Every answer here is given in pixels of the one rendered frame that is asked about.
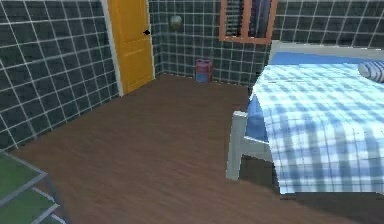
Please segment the blue striped white pillow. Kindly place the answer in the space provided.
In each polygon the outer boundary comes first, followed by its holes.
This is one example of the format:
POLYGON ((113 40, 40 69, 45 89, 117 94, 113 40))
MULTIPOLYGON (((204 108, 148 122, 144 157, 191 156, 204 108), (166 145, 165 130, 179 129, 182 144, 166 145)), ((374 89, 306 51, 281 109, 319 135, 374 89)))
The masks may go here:
POLYGON ((359 73, 377 83, 384 83, 384 62, 364 62, 358 66, 359 73))

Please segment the bed with blue checked blanket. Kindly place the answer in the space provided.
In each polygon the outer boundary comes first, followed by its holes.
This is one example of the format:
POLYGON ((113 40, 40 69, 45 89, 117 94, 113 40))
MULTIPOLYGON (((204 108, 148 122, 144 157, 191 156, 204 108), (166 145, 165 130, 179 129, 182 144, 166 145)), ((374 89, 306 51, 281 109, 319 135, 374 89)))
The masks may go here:
POLYGON ((275 40, 247 111, 232 115, 226 176, 241 159, 270 162, 279 193, 384 195, 384 83, 359 73, 383 49, 275 40))

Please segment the yellow room door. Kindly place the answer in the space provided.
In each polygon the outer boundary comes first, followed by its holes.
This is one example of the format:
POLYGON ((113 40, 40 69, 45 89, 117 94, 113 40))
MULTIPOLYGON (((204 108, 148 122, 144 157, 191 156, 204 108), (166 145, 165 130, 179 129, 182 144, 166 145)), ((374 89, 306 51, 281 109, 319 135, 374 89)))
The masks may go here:
POLYGON ((123 93, 154 78, 147 0, 107 0, 123 93))

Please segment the orange framed window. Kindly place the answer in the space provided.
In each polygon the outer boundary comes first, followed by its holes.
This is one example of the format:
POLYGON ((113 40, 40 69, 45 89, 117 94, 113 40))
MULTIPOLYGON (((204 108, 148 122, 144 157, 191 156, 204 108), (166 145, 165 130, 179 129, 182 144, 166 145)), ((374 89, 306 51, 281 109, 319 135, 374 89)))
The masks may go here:
POLYGON ((221 0, 219 40, 270 45, 278 0, 221 0))

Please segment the round pale wall lamp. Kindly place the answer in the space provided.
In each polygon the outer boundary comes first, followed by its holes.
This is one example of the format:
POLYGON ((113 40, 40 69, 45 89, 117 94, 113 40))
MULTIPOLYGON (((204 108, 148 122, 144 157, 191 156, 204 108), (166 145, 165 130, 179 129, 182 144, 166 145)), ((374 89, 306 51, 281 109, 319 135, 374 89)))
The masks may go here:
POLYGON ((173 15, 169 19, 169 28, 173 32, 180 32, 182 30, 183 19, 179 15, 173 15))

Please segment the pink and blue bin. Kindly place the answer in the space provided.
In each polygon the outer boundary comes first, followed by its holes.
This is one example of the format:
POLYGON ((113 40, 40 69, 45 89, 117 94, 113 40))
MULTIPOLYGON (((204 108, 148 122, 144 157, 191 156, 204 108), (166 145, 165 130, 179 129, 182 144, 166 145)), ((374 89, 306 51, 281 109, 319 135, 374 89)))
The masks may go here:
POLYGON ((212 80, 213 63, 210 60, 197 59, 195 79, 199 83, 209 83, 212 80))

